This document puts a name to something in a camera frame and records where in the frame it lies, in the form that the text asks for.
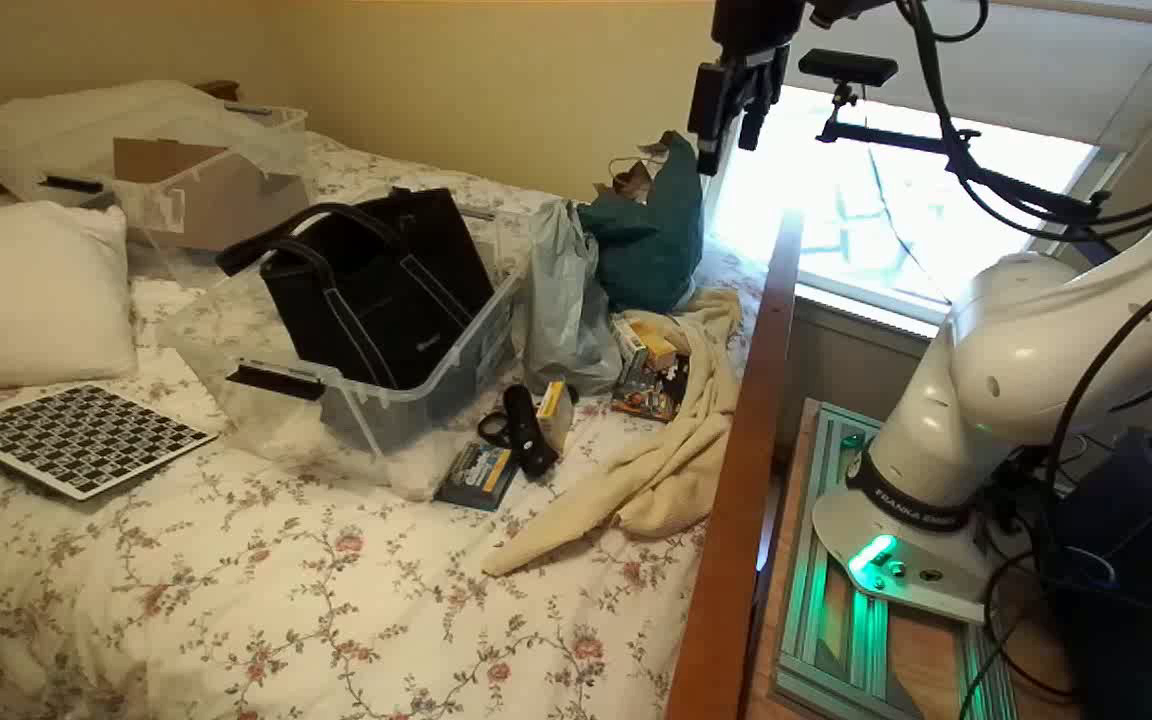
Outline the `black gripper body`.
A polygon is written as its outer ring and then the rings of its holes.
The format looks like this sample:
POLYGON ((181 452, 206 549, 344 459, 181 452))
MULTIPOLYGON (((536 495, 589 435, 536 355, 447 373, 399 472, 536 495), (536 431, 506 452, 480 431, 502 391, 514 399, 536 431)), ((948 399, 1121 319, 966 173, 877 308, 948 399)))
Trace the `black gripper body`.
POLYGON ((705 175, 721 167, 728 130, 745 152, 758 145, 798 18, 803 0, 717 0, 713 42, 721 58, 696 69, 689 108, 705 175))

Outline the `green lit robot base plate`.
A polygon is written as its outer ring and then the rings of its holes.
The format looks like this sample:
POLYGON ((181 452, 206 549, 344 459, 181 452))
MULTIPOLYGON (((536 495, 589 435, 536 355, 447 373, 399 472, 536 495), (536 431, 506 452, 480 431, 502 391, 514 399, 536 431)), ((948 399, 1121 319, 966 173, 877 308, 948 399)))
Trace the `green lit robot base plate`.
POLYGON ((806 399, 767 556, 758 691, 784 720, 1021 720, 985 635, 974 532, 921 532, 849 494, 870 418, 806 399))

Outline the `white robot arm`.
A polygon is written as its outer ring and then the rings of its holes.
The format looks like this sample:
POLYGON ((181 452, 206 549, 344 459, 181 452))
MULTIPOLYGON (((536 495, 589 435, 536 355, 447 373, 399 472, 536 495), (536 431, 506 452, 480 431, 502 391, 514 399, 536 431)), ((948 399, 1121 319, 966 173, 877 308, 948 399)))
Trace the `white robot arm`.
POLYGON ((992 173, 956 124, 921 145, 971 203, 1027 214, 1093 262, 1010 251, 974 273, 856 472, 813 504, 813 535, 856 588, 980 624, 992 563, 974 499, 1005 456, 1056 456, 1076 425, 1152 398, 1152 203, 1113 218, 992 173))

